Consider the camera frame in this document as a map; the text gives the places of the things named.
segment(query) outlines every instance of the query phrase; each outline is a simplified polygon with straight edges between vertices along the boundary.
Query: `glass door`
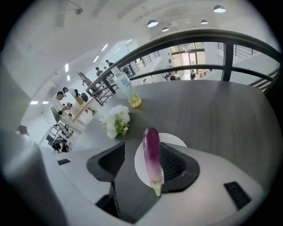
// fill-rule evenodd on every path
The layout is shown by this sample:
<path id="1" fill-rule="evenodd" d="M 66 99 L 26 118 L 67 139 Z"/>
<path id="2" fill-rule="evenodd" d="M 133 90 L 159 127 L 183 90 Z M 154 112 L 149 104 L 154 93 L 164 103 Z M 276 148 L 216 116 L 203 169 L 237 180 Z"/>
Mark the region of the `glass door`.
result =
<path id="1" fill-rule="evenodd" d="M 205 52 L 196 52 L 198 64 L 205 64 Z M 204 72 L 204 69 L 199 69 L 197 74 Z"/>
<path id="2" fill-rule="evenodd" d="M 183 58 L 183 65 L 191 65 L 190 63 L 190 57 L 188 53 L 182 53 L 182 58 Z M 190 74 L 190 70 L 184 70 L 184 74 Z"/>
<path id="3" fill-rule="evenodd" d="M 196 53 L 190 53 L 189 58 L 190 58 L 191 65 L 195 65 L 196 64 Z"/>
<path id="4" fill-rule="evenodd" d="M 178 54 L 172 54 L 172 59 L 173 59 L 173 64 L 175 67 L 177 66 L 182 66 L 182 60 L 181 60 L 181 55 Z"/>

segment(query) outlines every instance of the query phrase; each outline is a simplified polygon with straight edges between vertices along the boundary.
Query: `white flower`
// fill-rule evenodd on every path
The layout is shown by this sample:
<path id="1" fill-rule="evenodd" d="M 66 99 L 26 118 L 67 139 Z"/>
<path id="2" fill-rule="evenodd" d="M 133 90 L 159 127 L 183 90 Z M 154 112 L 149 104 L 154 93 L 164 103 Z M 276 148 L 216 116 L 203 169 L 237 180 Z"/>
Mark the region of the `white flower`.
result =
<path id="1" fill-rule="evenodd" d="M 109 136 L 111 139 L 114 139 L 117 135 L 118 133 L 116 132 L 116 130 L 110 130 L 107 132 L 107 136 Z"/>
<path id="2" fill-rule="evenodd" d="M 128 122 L 130 121 L 130 116 L 128 113 L 121 113 L 119 115 L 119 119 L 122 120 L 123 124 L 128 124 Z"/>
<path id="3" fill-rule="evenodd" d="M 111 108 L 108 114 L 104 114 L 103 117 L 100 119 L 100 122 L 106 125 L 107 135 L 112 139 L 114 139 L 118 134 L 115 127 L 115 122 L 118 122 L 122 124 L 122 126 L 125 126 L 129 123 L 129 121 L 129 108 L 122 105 L 118 105 L 116 107 Z M 125 135 L 127 130 L 128 127 L 125 126 L 123 128 L 122 134 Z"/>
<path id="4" fill-rule="evenodd" d="M 128 129 L 129 129 L 128 127 L 125 127 L 125 128 L 124 128 L 123 135 L 125 135 L 125 134 L 126 134 L 126 132 L 128 131 Z"/>

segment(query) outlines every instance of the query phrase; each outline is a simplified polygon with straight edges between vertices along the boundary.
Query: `white ceiling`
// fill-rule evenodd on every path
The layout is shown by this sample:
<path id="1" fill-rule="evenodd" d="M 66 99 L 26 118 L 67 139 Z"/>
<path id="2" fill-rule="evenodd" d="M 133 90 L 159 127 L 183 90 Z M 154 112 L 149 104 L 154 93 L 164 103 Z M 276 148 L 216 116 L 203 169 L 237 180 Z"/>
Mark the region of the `white ceiling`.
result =
<path id="1" fill-rule="evenodd" d="M 69 63 L 70 76 L 85 72 L 98 62 L 115 43 L 135 38 L 139 45 L 164 33 L 178 30 L 218 27 L 228 19 L 251 15 L 255 11 L 244 0 L 74 0 L 83 8 L 80 15 L 67 0 L 38 0 L 18 20 L 3 50 L 2 59 L 13 79 L 31 97 L 38 95 L 44 84 L 56 86 L 65 82 L 64 65 Z M 213 12 L 221 4 L 224 14 Z M 147 28 L 147 22 L 159 24 Z M 208 25 L 200 25 L 206 19 Z M 109 44 L 104 52 L 101 48 Z"/>

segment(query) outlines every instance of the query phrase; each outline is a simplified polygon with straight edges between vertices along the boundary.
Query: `balcony railing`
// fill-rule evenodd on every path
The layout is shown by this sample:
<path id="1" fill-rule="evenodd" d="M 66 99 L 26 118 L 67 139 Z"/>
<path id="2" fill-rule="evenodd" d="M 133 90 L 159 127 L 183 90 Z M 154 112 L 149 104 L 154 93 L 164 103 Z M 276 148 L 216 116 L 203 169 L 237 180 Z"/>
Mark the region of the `balcony railing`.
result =
<path id="1" fill-rule="evenodd" d="M 159 55 L 159 52 L 153 52 L 151 54 L 147 54 L 145 56 L 140 57 L 139 63 L 138 60 L 134 60 L 122 67 L 120 67 L 120 71 L 125 72 L 129 78 L 137 75 L 139 71 L 144 68 L 148 63 L 152 62 L 154 59 L 156 59 Z M 101 105 L 104 105 L 105 102 L 107 102 L 108 98 L 112 97 L 115 93 L 117 86 L 114 83 L 114 76 L 111 74 L 111 72 L 108 72 L 106 76 L 104 76 L 102 82 L 94 87 L 95 92 L 92 92 L 88 90 L 87 92 L 93 96 Z"/>
<path id="2" fill-rule="evenodd" d="M 217 45 L 218 45 L 218 49 L 224 50 L 223 43 L 217 42 Z M 233 45 L 233 53 L 234 56 L 244 59 L 245 57 L 257 53 L 257 51 L 255 51 L 254 49 L 243 47 L 241 45 Z"/>
<path id="3" fill-rule="evenodd" d="M 274 70 L 270 74 L 268 74 L 269 77 L 274 78 L 275 75 L 279 72 L 279 69 Z M 268 81 L 266 79 L 259 79 L 253 83 L 250 84 L 252 87 L 256 87 L 261 89 L 262 91 L 265 91 L 268 85 L 270 84 L 271 81 Z"/>
<path id="4" fill-rule="evenodd" d="M 92 88 L 96 87 L 97 84 L 104 82 L 105 85 L 104 88 L 89 94 L 93 96 L 97 96 L 97 95 L 101 95 L 100 93 L 105 91 L 106 95 L 107 93 L 110 93 L 109 94 L 110 97 L 115 93 L 115 90 L 117 89 L 115 84 L 109 83 L 106 80 L 106 78 L 109 76 L 109 73 L 111 73 L 111 69 L 113 67 L 116 66 L 118 68 L 121 68 L 126 64 L 131 64 L 131 62 L 134 62 L 136 59 L 140 59 L 140 58 L 142 59 L 143 64 L 146 65 L 147 63 L 149 63 L 149 60 L 151 60 L 151 57 L 156 53 L 156 51 L 170 46 L 191 43 L 191 42 L 223 43 L 223 52 L 224 52 L 223 65 L 197 64 L 197 65 L 184 65 L 184 66 L 178 66 L 172 68 L 165 68 L 161 70 L 155 70 L 153 72 L 144 73 L 141 75 L 134 75 L 130 77 L 130 80 L 140 79 L 150 75 L 156 75 L 156 74 L 172 72 L 172 71 L 180 71 L 180 70 L 188 70 L 188 69 L 218 69 L 218 70 L 222 70 L 221 81 L 229 82 L 231 77 L 231 72 L 234 71 L 234 72 L 241 72 L 241 73 L 257 76 L 261 79 L 271 82 L 274 76 L 265 75 L 260 72 L 248 70 L 245 68 L 233 67 L 233 57 L 238 55 L 240 56 L 241 51 L 242 54 L 246 54 L 246 56 L 252 55 L 257 52 L 261 52 L 280 63 L 282 60 L 282 55 L 277 50 L 275 50 L 265 42 L 260 41 L 248 35 L 232 32 L 232 31 L 224 31 L 224 30 L 184 31 L 184 32 L 170 34 L 161 37 L 130 52 L 128 55 L 124 56 L 122 59 L 118 60 L 115 64 L 109 67 L 99 78 L 97 78 L 86 89 L 86 91 L 89 91 Z"/>

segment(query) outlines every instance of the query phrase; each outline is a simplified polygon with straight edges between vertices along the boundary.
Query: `eggplant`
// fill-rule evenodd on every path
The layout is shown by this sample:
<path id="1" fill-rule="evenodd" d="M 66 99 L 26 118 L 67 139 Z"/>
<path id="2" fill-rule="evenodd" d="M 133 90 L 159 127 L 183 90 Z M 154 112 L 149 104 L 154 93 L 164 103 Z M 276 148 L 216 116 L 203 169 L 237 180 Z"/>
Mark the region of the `eggplant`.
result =
<path id="1" fill-rule="evenodd" d="M 157 196 L 161 195 L 163 184 L 162 167 L 159 163 L 159 134 L 151 127 L 143 134 L 143 150 L 145 153 L 145 166 L 149 176 L 149 182 Z"/>

